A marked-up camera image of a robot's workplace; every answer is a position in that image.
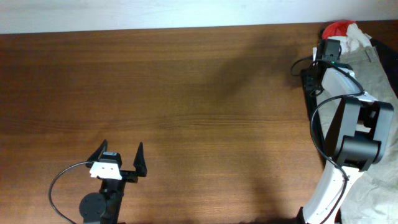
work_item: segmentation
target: white cloth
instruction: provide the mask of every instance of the white cloth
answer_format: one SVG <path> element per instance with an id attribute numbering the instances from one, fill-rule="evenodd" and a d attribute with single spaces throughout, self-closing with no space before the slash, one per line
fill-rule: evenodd
<path id="1" fill-rule="evenodd" d="M 351 24 L 347 28 L 347 36 L 333 36 L 329 39 L 340 40 L 341 54 L 352 53 L 358 49 L 372 47 L 369 36 L 364 34 L 356 24 Z"/>

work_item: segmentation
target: circular mount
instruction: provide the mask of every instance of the circular mount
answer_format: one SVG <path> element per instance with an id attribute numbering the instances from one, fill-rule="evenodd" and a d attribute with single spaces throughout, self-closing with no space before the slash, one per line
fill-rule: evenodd
<path id="1" fill-rule="evenodd" d="M 101 216 L 106 211 L 106 201 L 104 195 L 100 193 L 90 193 L 80 202 L 79 212 L 84 221 L 100 221 Z"/>

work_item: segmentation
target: gray fabric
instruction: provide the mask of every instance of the gray fabric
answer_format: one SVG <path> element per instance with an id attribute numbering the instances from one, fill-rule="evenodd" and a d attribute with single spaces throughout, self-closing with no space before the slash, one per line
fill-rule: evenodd
<path id="1" fill-rule="evenodd" d="M 391 103 L 395 109 L 384 157 L 353 185 L 341 206 L 342 221 L 344 224 L 398 224 L 398 99 L 374 47 L 342 55 L 340 61 L 354 68 L 356 79 L 370 95 Z M 330 94 L 325 91 L 317 97 L 317 103 L 329 97 Z M 337 106 L 337 102 L 329 102 L 320 108 L 324 136 Z"/>

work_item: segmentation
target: wood grain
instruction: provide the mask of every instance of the wood grain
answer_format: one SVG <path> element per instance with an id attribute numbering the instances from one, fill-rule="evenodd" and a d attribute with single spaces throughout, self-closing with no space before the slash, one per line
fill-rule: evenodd
<path id="1" fill-rule="evenodd" d="M 238 223 L 294 217 L 322 174 L 300 81 L 324 24 L 0 35 L 0 219 L 65 223 L 47 190 L 108 139 L 132 169 L 120 222 Z M 398 49 L 398 22 L 361 22 Z M 78 167 L 53 199 L 81 222 L 100 181 Z"/>

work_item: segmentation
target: crumpled fabric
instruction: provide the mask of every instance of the crumpled fabric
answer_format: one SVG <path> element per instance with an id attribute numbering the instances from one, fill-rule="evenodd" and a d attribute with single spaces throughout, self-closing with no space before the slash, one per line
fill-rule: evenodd
<path id="1" fill-rule="evenodd" d="M 356 79 L 379 101 L 394 107 L 394 117 L 383 158 L 370 166 L 348 192 L 341 206 L 344 224 L 398 224 L 398 99 L 384 73 L 374 47 L 341 55 L 341 63 L 350 64 Z M 330 98 L 324 91 L 317 103 Z M 337 110 L 337 103 L 329 102 L 319 110 L 324 137 Z"/>
<path id="2" fill-rule="evenodd" d="M 341 54 L 349 54 L 359 49 L 372 47 L 369 37 L 353 23 L 347 27 L 344 35 L 330 36 L 329 39 L 340 40 Z"/>

